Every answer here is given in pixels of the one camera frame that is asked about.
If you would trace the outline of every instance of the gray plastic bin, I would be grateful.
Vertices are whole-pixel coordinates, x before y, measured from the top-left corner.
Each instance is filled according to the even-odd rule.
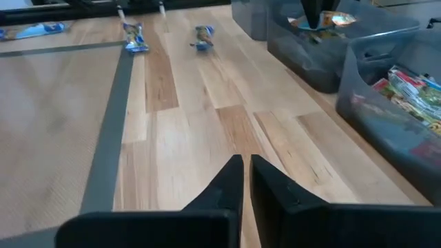
[[[338,91],[349,41],[388,32],[416,30],[420,25],[408,17],[354,0],[341,0],[337,11],[352,14],[358,19],[347,27],[337,28],[347,39],[328,38],[316,44],[305,38],[305,31],[295,30],[287,20],[287,17],[304,15],[300,0],[273,0],[268,10],[268,51],[314,89],[325,93]]]
[[[366,56],[371,49],[382,50]],[[348,47],[337,112],[434,205],[441,205],[441,136],[371,88],[393,65],[441,81],[441,31],[417,30]]]
[[[232,0],[232,15],[252,39],[267,40],[266,0]]]

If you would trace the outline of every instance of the wooden floor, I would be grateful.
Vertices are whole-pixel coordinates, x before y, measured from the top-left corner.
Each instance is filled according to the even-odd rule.
[[[260,246],[249,199],[250,154],[330,202],[428,205],[336,114],[336,96],[315,92],[265,43],[252,41],[229,6],[169,11],[166,21],[158,14],[135,19],[150,52],[134,59],[116,211],[181,209],[232,154],[242,154],[246,164],[243,247]],[[207,53],[189,46],[200,24],[216,29]],[[81,20],[69,33],[1,45],[0,51],[122,37],[117,18]]]

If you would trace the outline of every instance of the plastic storage bin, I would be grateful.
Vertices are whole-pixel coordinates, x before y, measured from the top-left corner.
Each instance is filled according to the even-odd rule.
[[[267,40],[266,0],[232,0],[233,19],[257,41]]]
[[[287,17],[304,15],[300,0],[273,0],[268,8],[268,51],[314,89],[325,93],[338,91],[349,41],[388,32],[416,30],[420,25],[413,19],[368,3],[341,0],[337,11],[352,14],[358,21],[337,28],[347,39],[334,37],[316,44],[305,38],[304,31],[295,30],[287,20]]]
[[[370,50],[382,50],[366,56]],[[441,32],[417,30],[360,39],[348,47],[337,112],[434,205],[441,205],[441,136],[374,91],[392,65],[441,81]]]

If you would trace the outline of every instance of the translucent plastic bin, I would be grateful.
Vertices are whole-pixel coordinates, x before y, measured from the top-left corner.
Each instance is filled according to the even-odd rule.
[[[267,40],[266,0],[232,0],[233,19],[257,41]]]
[[[268,51],[314,89],[325,93],[338,91],[349,41],[388,32],[416,30],[420,25],[408,17],[354,0],[341,0],[337,11],[352,14],[358,20],[347,27],[337,28],[337,32],[345,34],[347,39],[333,37],[316,44],[305,37],[304,31],[295,30],[287,20],[287,17],[304,15],[300,0],[269,2]]]
[[[382,50],[366,56],[370,50]],[[441,205],[441,136],[371,88],[393,65],[441,81],[441,32],[360,39],[348,47],[337,112],[435,205]]]

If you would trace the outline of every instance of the blue snack package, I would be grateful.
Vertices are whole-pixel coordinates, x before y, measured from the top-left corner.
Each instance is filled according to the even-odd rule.
[[[0,41],[11,41],[30,37],[39,37],[64,32],[66,25],[61,22],[37,23],[24,28],[1,28]]]
[[[125,49],[129,52],[146,52],[149,50],[149,46],[144,42],[143,27],[140,23],[135,25],[123,24],[123,28],[126,35],[127,45]]]
[[[190,44],[198,51],[206,51],[213,47],[212,37],[214,35],[214,27],[212,25],[196,26],[196,43]]]

